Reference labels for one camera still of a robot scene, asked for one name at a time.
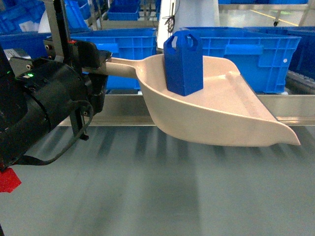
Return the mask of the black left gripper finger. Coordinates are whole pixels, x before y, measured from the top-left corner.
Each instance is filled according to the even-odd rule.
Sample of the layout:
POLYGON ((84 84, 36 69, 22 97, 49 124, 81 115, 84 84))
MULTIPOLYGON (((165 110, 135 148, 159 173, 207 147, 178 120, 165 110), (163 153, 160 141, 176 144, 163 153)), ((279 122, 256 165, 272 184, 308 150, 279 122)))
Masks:
POLYGON ((97 69, 101 69, 106 62, 112 58, 112 52, 107 50, 98 50, 97 69))
POLYGON ((68 21, 64 0, 44 0, 55 49, 55 60, 71 65, 68 21))

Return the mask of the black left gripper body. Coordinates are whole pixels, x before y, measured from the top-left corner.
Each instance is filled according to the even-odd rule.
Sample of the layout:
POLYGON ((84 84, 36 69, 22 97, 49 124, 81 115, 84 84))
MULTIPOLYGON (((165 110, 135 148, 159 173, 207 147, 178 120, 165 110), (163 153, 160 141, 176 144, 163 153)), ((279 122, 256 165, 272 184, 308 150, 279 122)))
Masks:
POLYGON ((87 140, 84 118, 93 118, 102 111, 108 80, 107 76, 83 72, 84 68, 97 69, 98 48, 92 42, 70 40, 71 65, 67 65, 55 60, 52 38, 43 42, 47 57, 9 60, 17 82, 40 107, 47 132, 70 117, 73 135, 87 140))

